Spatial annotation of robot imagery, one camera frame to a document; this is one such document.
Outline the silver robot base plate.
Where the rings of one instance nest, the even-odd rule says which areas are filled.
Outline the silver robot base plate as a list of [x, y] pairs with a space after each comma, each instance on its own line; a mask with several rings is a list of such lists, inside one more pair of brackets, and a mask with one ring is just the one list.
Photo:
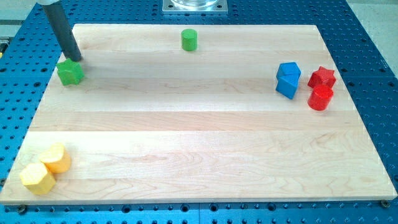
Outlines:
[[227, 0], [162, 0], [163, 14], [227, 14]]

